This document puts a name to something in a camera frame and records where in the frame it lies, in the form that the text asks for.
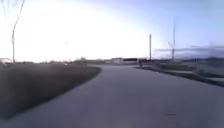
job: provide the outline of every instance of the grass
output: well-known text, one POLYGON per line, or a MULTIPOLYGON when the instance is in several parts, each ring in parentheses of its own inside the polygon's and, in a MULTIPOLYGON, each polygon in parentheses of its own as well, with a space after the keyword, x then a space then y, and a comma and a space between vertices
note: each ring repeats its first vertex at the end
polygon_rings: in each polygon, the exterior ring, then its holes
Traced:
POLYGON ((90 80, 99 68, 63 64, 11 64, 0 69, 0 116, 9 119, 90 80))
POLYGON ((194 70, 193 67, 190 67, 188 65, 183 65, 183 64, 158 64, 157 66, 163 70, 178 70, 178 71, 194 70))
POLYGON ((153 69, 151 67, 142 67, 142 68, 138 68, 138 69, 150 70, 150 71, 154 71, 154 72, 160 72, 160 73, 164 73, 164 74, 174 75, 174 76, 178 76, 178 77, 187 78, 187 79, 190 79, 190 80, 200 81, 200 82, 209 83, 209 84, 212 84, 212 85, 224 87, 224 83, 220 83, 220 82, 217 82, 217 81, 205 79, 205 78, 199 77, 199 76, 194 75, 194 74, 165 72, 165 71, 162 71, 162 70, 155 70, 155 69, 153 69))

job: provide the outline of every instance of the road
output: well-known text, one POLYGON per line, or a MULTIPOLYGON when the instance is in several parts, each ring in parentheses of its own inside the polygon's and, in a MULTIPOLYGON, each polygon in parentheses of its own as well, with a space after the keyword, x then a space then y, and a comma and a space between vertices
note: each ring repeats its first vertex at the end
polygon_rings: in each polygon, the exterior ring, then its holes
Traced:
POLYGON ((126 66, 6 121, 5 128, 223 128, 223 88, 126 66))

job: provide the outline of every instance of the pole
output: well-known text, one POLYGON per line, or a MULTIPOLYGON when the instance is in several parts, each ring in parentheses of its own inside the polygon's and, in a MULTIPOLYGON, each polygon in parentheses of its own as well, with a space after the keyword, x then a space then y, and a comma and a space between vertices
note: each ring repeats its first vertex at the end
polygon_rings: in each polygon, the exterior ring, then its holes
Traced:
POLYGON ((152 35, 149 34, 149 60, 152 61, 152 35))
POLYGON ((173 18, 173 48, 172 48, 172 60, 175 59, 175 47, 176 47, 176 21, 173 18))

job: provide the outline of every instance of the bare tree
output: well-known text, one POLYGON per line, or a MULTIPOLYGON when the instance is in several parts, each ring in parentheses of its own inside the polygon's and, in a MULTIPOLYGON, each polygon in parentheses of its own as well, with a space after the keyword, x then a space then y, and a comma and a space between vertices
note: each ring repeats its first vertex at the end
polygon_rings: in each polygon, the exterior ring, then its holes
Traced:
POLYGON ((12 2, 12 1, 10 2, 10 0, 1 0, 1 3, 3 6, 5 17, 7 17, 7 15, 12 15, 11 13, 8 13, 8 12, 10 12, 10 9, 13 9, 13 8, 9 8, 10 4, 11 5, 17 4, 19 6, 19 12, 15 17, 15 21, 10 22, 10 27, 11 27, 10 39, 12 42, 13 63, 14 63, 15 62, 15 29, 16 29, 17 23, 19 21, 25 0, 16 0, 16 3, 12 2))

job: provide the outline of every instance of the bright sky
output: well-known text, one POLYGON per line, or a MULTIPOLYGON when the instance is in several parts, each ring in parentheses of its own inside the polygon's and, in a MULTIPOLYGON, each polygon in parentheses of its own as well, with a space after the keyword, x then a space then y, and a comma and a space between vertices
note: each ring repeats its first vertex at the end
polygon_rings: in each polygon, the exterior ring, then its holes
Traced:
MULTIPOLYGON (((15 32, 16 59, 147 57, 149 33, 153 49, 169 48, 174 17, 178 48, 224 45, 223 15, 221 0, 26 0, 15 32)), ((1 58, 12 56, 6 19, 12 21, 0 11, 1 58)))

